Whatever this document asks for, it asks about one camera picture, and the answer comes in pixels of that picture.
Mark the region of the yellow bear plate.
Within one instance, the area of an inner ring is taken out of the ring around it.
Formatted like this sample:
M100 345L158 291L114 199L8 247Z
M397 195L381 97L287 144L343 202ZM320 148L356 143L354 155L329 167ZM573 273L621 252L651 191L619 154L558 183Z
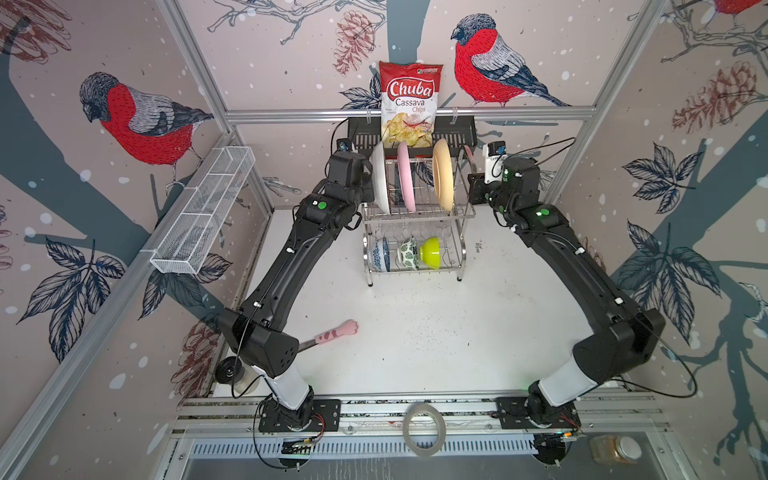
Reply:
M454 181L451 154L445 139L439 139L433 147L433 184L439 206L450 212L454 205Z

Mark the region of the steel two-tier dish rack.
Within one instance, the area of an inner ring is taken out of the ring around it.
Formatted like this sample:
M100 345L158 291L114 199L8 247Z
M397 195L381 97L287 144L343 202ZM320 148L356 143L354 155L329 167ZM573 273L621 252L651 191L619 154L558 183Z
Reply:
M461 280L468 255L465 232L476 215L467 178L476 171L472 149L462 145L451 158L449 209L440 204L441 188L433 174L442 170L431 157L413 154L399 161L377 145L370 160L374 201L362 207L367 285L388 274L453 272Z

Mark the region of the pink plate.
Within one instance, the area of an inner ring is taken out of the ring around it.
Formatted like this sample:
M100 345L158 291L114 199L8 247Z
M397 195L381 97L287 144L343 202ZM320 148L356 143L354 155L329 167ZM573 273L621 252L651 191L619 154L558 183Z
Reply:
M410 155L406 142L401 142L397 149L397 166L403 203L409 213L416 212L413 179L410 167Z

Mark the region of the white patterned plate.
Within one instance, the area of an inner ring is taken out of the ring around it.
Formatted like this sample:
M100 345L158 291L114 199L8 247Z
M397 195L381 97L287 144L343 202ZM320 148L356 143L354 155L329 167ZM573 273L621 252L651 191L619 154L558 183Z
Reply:
M389 215L390 208L386 182L385 155L382 142L378 142L374 146L370 156L370 162L372 164L374 202L384 215Z

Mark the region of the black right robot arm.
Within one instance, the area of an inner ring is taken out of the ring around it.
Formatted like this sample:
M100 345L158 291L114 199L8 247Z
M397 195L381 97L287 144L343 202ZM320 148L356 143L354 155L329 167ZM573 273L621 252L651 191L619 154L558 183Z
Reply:
M649 361L665 319L623 293L586 252L560 210L540 202L540 169L534 160L506 157L500 170L491 181L469 175L470 202L488 204L497 223L514 231L551 267L592 329L573 346L565 364L528 388L529 419L548 427L577 397Z

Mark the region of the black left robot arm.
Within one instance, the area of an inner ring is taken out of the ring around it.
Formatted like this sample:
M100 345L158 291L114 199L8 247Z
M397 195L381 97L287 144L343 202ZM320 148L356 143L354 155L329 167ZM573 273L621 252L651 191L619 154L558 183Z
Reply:
M359 153L332 153L326 176L299 203L265 277L237 309L225 310L218 320L235 357L262 376L278 405L301 425L311 414L314 392L293 366L299 341L284 328L312 269L342 230L358 226L360 205L373 200L372 172L371 162Z

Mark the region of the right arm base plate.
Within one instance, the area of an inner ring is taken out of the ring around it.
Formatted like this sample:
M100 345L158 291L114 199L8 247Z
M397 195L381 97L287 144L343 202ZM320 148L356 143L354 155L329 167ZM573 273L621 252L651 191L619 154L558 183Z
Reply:
M573 402L553 407L537 397L533 400L524 397L497 397L495 404L494 417L505 430L581 428Z

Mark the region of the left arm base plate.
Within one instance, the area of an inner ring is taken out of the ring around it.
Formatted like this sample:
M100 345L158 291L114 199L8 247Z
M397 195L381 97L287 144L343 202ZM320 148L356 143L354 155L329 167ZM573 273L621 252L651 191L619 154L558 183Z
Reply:
M275 398L265 399L257 414L260 433L336 432L341 417L339 399L313 399L298 410L290 410Z

